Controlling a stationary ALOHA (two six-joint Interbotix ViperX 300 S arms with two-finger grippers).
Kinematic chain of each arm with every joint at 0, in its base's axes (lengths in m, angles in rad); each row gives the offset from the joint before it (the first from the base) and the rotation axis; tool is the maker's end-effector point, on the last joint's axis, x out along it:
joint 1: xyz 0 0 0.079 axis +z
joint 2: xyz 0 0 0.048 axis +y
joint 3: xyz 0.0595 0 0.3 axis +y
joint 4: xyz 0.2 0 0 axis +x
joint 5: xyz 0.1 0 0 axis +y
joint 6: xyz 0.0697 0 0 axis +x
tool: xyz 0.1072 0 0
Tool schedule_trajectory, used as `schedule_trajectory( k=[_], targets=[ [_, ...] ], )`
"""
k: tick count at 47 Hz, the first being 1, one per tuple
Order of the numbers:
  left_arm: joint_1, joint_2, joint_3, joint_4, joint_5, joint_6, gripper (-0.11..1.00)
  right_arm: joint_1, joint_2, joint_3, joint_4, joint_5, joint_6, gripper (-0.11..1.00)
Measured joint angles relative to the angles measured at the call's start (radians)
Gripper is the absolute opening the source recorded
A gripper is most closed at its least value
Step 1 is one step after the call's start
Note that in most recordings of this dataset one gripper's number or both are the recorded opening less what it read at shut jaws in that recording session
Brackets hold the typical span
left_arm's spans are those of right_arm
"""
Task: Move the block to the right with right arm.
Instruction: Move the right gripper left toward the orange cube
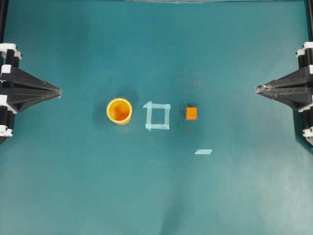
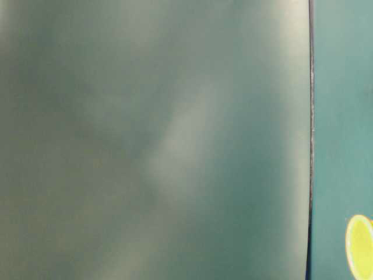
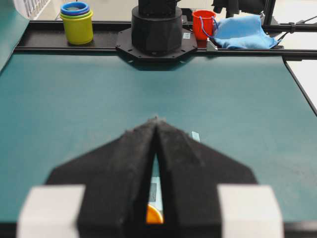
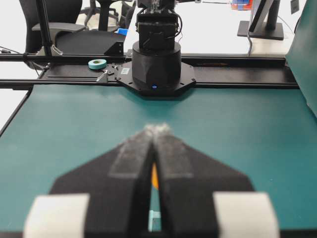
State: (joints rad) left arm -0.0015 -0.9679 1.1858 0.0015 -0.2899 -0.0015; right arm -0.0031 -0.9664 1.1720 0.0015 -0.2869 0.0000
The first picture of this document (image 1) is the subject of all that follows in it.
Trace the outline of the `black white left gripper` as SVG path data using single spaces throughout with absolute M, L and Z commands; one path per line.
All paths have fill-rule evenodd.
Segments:
M 62 90 L 19 69 L 22 54 L 16 44 L 0 44 L 0 143 L 13 136 L 15 114 L 58 98 Z M 13 85 L 38 88 L 12 88 Z

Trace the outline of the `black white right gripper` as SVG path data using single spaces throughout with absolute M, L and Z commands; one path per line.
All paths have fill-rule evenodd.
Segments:
M 313 144 L 313 43 L 296 52 L 299 70 L 255 87 L 255 92 L 302 114 L 302 136 Z

